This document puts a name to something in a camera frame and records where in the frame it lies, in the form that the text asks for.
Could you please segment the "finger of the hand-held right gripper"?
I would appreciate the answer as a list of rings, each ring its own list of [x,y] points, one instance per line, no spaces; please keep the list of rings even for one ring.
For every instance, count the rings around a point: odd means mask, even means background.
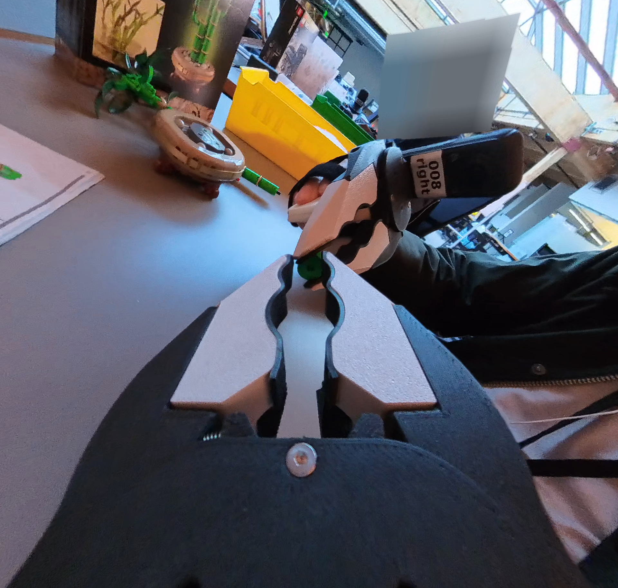
[[[348,239],[338,249],[338,259],[357,274],[382,265],[390,259],[403,236],[383,221],[361,221],[346,227]]]
[[[375,169],[365,169],[351,180],[335,180],[323,195],[305,205],[292,206],[292,222],[304,223],[294,258],[305,258],[330,247],[344,225],[355,222],[358,209],[373,206],[378,197]]]

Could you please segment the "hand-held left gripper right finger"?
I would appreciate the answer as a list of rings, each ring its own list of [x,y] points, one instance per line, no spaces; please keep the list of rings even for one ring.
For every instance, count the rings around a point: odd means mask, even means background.
[[[321,437],[347,437],[364,414],[430,411],[436,395],[394,304],[333,254],[323,254],[324,379],[317,391]]]

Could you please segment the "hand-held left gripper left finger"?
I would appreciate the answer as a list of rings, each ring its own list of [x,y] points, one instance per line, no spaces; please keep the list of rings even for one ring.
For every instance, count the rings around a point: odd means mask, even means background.
[[[243,413],[275,435],[287,387],[278,327],[287,315],[294,262],[289,254],[220,302],[171,397],[177,409]]]

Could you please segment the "green brick bamboo stalk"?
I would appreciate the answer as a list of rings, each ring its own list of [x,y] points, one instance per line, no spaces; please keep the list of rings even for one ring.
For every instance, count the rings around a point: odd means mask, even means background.
[[[305,280],[304,287],[313,289],[323,281],[324,263],[322,252],[315,252],[296,260],[298,275]]]

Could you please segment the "green hooked stalk piece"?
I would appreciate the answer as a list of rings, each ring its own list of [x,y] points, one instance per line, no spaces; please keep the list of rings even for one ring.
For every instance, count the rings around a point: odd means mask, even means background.
[[[241,177],[261,190],[266,191],[270,195],[280,195],[279,187],[277,185],[248,167],[243,169]]]

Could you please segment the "person's right forearm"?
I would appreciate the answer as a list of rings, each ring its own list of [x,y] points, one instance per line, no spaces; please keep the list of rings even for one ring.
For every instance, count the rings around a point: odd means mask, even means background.
[[[406,233],[361,275],[442,337],[617,334],[617,248],[502,261]]]

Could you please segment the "grey desk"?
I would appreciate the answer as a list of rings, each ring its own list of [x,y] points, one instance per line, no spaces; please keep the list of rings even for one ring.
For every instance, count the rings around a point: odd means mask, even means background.
[[[91,113],[50,46],[1,39],[1,123],[105,179],[1,246],[1,587],[361,587],[360,520],[290,442],[168,406],[206,308],[289,252],[281,203],[159,176],[147,110]]]

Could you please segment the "person's right hand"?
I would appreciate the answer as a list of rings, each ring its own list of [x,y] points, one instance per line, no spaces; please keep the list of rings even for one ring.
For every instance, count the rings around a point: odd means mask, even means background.
[[[309,177],[294,193],[292,206],[306,205],[320,198],[331,182],[324,177]]]

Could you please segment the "green plastic bin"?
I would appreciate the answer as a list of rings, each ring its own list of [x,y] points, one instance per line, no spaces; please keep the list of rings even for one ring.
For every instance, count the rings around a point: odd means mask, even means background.
[[[374,138],[356,124],[340,106],[332,103],[325,95],[316,95],[312,108],[329,122],[338,132],[350,140],[354,146],[373,142]]]

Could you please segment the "yellow plastic bin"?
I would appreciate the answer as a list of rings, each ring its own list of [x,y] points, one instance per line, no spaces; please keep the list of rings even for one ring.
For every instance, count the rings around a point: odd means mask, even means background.
[[[263,69],[241,68],[234,100],[239,101],[241,114],[251,117],[257,127],[298,149],[319,149],[333,144],[342,152],[348,152],[355,147],[311,104],[282,82],[272,81]]]
[[[297,180],[347,153],[328,123],[307,105],[297,111],[280,101],[233,100],[226,128]]]
[[[353,144],[280,84],[238,84],[226,128],[265,156],[319,164]]]
[[[242,142],[242,147],[250,151],[250,165],[269,164],[277,173],[287,175],[294,182],[304,177],[317,163],[289,142],[277,135],[267,133],[264,128],[256,128],[252,121],[228,115],[225,131]]]

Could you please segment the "tan brick flower pot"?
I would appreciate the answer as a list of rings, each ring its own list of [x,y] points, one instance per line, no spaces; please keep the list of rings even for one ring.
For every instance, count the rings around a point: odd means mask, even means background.
[[[153,117],[152,134],[159,146],[155,171],[186,177],[210,200],[218,197],[220,184],[235,182],[245,169],[240,149],[194,115],[161,109]]]

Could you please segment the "black building set box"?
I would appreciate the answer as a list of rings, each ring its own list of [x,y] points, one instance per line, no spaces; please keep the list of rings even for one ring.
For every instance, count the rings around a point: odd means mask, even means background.
[[[326,91],[342,64],[296,0],[284,1],[259,58],[310,98]]]

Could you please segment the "person's body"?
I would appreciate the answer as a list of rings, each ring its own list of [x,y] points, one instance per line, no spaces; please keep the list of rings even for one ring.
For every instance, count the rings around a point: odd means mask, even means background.
[[[441,341],[519,443],[568,557],[617,587],[617,327]]]

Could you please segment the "green toy bamboo leaves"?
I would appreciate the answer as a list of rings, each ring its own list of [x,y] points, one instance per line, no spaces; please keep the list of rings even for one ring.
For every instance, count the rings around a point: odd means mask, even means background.
[[[163,57],[161,50],[150,54],[144,50],[134,57],[125,53],[125,70],[108,67],[106,79],[94,102],[96,117],[99,118],[103,107],[110,114],[124,113],[136,103],[155,110],[168,108],[169,101],[180,95],[177,91],[171,91],[166,96],[158,94],[154,83],[160,81],[161,74],[155,65]]]

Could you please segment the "open instruction booklet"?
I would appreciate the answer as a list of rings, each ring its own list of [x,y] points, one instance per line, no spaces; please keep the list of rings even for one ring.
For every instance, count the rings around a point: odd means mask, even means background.
[[[1,126],[1,244],[17,237],[104,175]]]

